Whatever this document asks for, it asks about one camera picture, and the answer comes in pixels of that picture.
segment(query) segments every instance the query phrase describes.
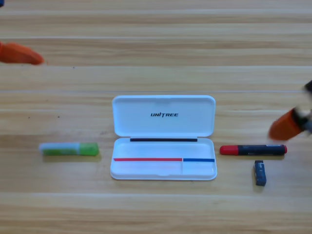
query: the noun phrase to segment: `green glue stick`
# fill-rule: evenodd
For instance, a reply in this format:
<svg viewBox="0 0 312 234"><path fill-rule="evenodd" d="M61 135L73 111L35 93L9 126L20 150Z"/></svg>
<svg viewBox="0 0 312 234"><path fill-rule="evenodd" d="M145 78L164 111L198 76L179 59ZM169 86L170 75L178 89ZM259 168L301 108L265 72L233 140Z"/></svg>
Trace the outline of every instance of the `green glue stick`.
<svg viewBox="0 0 312 234"><path fill-rule="evenodd" d="M96 156L98 154L98 144L67 142L67 143L42 143L39 150L43 155L82 155Z"/></svg>

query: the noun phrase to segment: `orange robot finger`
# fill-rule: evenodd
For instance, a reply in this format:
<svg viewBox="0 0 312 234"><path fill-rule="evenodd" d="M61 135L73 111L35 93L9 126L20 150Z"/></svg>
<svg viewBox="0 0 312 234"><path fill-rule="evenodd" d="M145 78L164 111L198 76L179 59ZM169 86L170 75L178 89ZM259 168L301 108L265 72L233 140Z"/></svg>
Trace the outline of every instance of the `orange robot finger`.
<svg viewBox="0 0 312 234"><path fill-rule="evenodd" d="M308 122L306 117L301 117L294 108L276 120L269 130L269 137L273 140L289 140L305 130Z"/></svg>
<svg viewBox="0 0 312 234"><path fill-rule="evenodd" d="M39 65L44 63L43 57L32 49L16 43L0 42L0 62L29 63Z"/></svg>

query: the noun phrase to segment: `unitree logo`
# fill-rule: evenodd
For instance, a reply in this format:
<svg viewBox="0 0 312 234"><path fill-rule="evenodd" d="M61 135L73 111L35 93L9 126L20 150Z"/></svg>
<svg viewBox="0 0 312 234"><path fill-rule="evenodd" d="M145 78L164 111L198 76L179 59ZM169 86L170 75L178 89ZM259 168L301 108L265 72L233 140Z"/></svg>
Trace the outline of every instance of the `unitree logo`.
<svg viewBox="0 0 312 234"><path fill-rule="evenodd" d="M159 112L159 113L151 113L151 116L152 117L178 117L179 113L162 113L162 112Z"/></svg>

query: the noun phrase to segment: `wood plank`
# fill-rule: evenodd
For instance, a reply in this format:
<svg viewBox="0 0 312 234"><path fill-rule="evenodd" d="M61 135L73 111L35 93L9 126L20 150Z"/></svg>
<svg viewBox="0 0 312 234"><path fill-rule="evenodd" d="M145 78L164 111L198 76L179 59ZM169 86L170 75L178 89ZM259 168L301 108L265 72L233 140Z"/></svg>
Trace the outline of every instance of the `wood plank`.
<svg viewBox="0 0 312 234"><path fill-rule="evenodd" d="M24 10L176 10L176 9L310 9L309 0L10 0L6 11Z"/></svg>
<svg viewBox="0 0 312 234"><path fill-rule="evenodd" d="M214 181L117 181L110 176L114 141L111 100L116 94L0 93L0 192L194 194L311 197L306 135L287 146L285 157L221 156L224 144L270 143L271 123L302 100L297 93L213 94L217 108L214 141L218 176ZM98 157L42 157L41 142L95 141ZM255 159L266 160L265 190L253 186Z"/></svg>
<svg viewBox="0 0 312 234"><path fill-rule="evenodd" d="M308 41L312 11L4 12L2 37L206 37L221 41Z"/></svg>
<svg viewBox="0 0 312 234"><path fill-rule="evenodd" d="M273 66L311 64L310 43L224 44L199 38L14 39L57 66Z"/></svg>
<svg viewBox="0 0 312 234"><path fill-rule="evenodd" d="M94 27L107 25L131 26L164 26L181 24L272 24L272 23L311 23L311 9L305 10L222 10L222 9L189 9L189 10L164 10L164 11L4 11L0 19L2 27L15 25L22 27L25 25L30 29L43 28L44 31L55 30L53 27L62 27L61 24L72 26L72 29L80 27L88 30L85 25ZM21 20L26 20L29 24L20 24Z"/></svg>
<svg viewBox="0 0 312 234"><path fill-rule="evenodd" d="M0 233L11 234L307 234L312 229L311 198L0 193L0 208Z"/></svg>
<svg viewBox="0 0 312 234"><path fill-rule="evenodd" d="M312 79L311 66L2 66L0 72L2 91L299 91Z"/></svg>

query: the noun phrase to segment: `red marker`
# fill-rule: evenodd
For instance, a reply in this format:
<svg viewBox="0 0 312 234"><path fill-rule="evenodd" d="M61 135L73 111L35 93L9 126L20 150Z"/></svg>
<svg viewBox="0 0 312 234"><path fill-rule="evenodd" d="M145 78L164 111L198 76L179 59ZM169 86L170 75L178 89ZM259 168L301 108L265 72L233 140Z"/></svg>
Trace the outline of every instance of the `red marker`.
<svg viewBox="0 0 312 234"><path fill-rule="evenodd" d="M222 155L284 155L286 145L223 145Z"/></svg>

